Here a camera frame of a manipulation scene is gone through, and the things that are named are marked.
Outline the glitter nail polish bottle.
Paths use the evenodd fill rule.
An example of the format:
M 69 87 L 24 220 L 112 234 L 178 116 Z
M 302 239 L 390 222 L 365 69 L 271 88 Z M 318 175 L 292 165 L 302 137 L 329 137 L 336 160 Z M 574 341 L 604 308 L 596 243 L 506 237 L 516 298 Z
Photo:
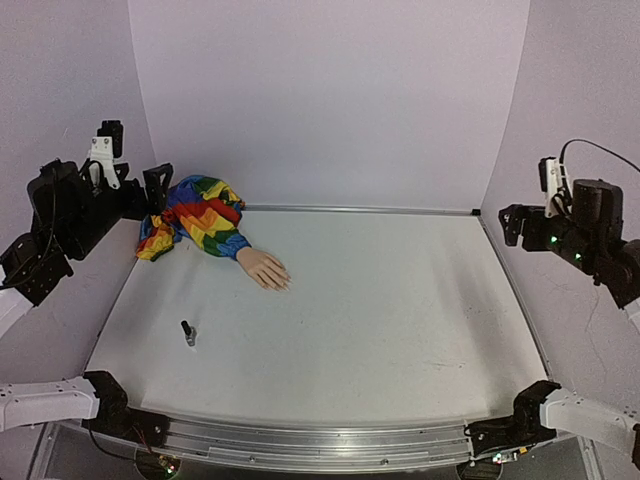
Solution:
M 197 337 L 197 331 L 195 329 L 192 329 L 186 335 L 186 342 L 189 347 L 194 348 L 196 346 L 196 337 Z

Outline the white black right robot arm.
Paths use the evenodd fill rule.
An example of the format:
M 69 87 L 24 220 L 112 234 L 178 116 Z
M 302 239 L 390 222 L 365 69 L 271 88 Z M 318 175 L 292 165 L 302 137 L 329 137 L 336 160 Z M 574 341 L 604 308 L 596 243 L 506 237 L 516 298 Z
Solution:
M 549 251 L 609 291 L 618 308 L 639 299 L 639 241 L 622 239 L 623 192 L 602 180 L 573 183 L 571 212 L 548 217 L 539 206 L 513 204 L 499 211 L 505 244 Z M 639 464 L 639 423 L 559 384 L 538 381 L 514 400 L 507 438 L 522 443 L 551 439 L 559 430 L 627 454 Z

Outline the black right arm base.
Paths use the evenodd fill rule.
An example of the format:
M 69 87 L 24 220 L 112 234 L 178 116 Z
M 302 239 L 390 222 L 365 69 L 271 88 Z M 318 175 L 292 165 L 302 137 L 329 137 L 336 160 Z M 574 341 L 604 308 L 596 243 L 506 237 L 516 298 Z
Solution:
M 465 428 L 474 458 L 507 450 L 531 447 L 553 440 L 557 431 L 541 423 L 540 408 L 561 385 L 539 380 L 522 390 L 513 401 L 509 416 L 475 421 Z

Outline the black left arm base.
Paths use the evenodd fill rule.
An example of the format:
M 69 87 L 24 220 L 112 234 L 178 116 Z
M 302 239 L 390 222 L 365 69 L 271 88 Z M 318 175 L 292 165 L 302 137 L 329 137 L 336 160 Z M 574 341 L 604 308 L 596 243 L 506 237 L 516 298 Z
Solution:
M 83 420 L 83 428 L 149 447 L 163 446 L 169 428 L 166 415 L 131 407 L 125 390 L 107 371 L 87 371 L 83 378 L 99 400 L 97 416 Z

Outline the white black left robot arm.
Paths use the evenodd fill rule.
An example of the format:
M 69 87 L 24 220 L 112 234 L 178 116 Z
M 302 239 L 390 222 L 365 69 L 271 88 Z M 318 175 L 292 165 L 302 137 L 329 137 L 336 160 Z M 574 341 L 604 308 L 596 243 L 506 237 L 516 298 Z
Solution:
M 166 163 L 129 179 L 127 164 L 114 167 L 116 185 L 96 160 L 83 165 L 55 159 L 27 186 L 33 216 L 28 232 L 1 255 L 1 330 L 7 332 L 41 305 L 59 282 L 73 274 L 122 219 L 142 220 L 167 204 L 173 167 Z M 107 371 L 87 371 L 68 380 L 4 384 L 1 428 L 80 420 L 86 428 L 116 437 L 141 427 L 162 430 L 148 414 L 130 407 L 125 390 Z

